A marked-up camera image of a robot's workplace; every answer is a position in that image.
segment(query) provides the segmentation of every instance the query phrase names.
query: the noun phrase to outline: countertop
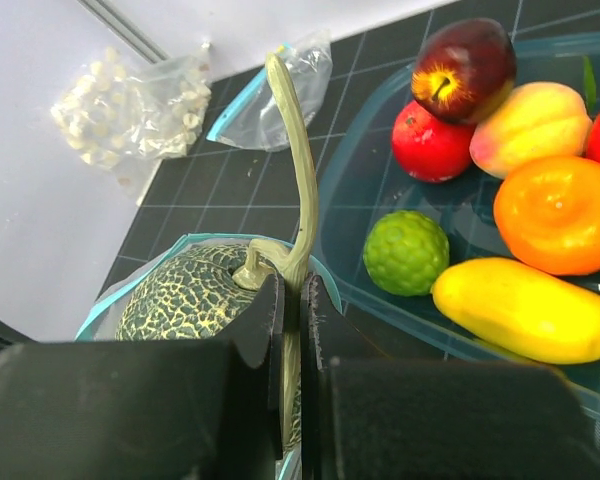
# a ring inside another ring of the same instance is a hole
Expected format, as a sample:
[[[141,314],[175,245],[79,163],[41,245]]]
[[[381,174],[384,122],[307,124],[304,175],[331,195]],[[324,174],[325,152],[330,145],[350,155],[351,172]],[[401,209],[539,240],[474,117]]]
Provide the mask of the countertop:
[[[429,34],[470,17],[491,17],[512,39],[600,30],[600,0],[461,0],[332,44],[333,73],[324,104],[309,126],[318,181],[368,96],[414,60]],[[163,163],[117,256],[105,287],[195,232],[257,233],[293,241],[298,194],[290,152],[242,151],[204,136],[223,108],[260,68],[213,85],[201,138],[189,156]],[[446,359],[353,306],[347,318],[394,355]],[[600,445],[600,424],[592,421]]]

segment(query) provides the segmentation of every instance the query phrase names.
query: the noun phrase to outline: yellow mango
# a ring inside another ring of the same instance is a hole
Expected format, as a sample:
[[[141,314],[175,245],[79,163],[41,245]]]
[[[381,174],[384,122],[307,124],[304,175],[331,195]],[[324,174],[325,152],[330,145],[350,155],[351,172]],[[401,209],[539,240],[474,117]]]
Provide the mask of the yellow mango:
[[[517,355],[563,365],[600,359],[600,295],[523,263],[467,260],[431,293],[443,315]]]
[[[558,155],[580,156],[592,120],[582,96],[554,82],[513,89],[496,112],[478,125],[469,151],[474,163],[497,178],[523,163]]]

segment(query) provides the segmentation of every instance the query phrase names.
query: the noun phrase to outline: green lime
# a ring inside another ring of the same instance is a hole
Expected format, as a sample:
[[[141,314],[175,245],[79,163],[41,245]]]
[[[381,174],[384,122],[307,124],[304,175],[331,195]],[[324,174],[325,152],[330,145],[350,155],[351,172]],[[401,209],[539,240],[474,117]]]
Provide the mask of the green lime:
[[[426,215],[399,210],[373,226],[362,259],[381,289],[407,297],[426,295],[449,266],[449,239]]]

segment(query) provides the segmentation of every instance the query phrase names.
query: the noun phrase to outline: white wall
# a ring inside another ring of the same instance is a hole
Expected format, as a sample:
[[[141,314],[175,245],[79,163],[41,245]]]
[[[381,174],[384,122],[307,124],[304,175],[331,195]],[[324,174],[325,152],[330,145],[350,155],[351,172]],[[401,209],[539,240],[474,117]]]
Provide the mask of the white wall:
[[[267,51],[314,30],[329,28],[340,39],[453,0],[109,1],[170,56],[211,41],[219,79],[261,65]]]
[[[144,64],[78,2],[0,0],[0,319],[38,340],[74,338],[137,210],[49,114],[109,45]]]

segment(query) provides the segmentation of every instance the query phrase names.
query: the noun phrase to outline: metal strip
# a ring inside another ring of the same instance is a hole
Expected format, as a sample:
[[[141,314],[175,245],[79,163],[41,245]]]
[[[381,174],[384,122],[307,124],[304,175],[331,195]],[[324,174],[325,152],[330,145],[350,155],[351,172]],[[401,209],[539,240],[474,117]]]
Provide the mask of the metal strip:
[[[169,58],[164,50],[142,33],[133,22],[109,1],[78,0],[78,2],[149,63],[158,63]]]

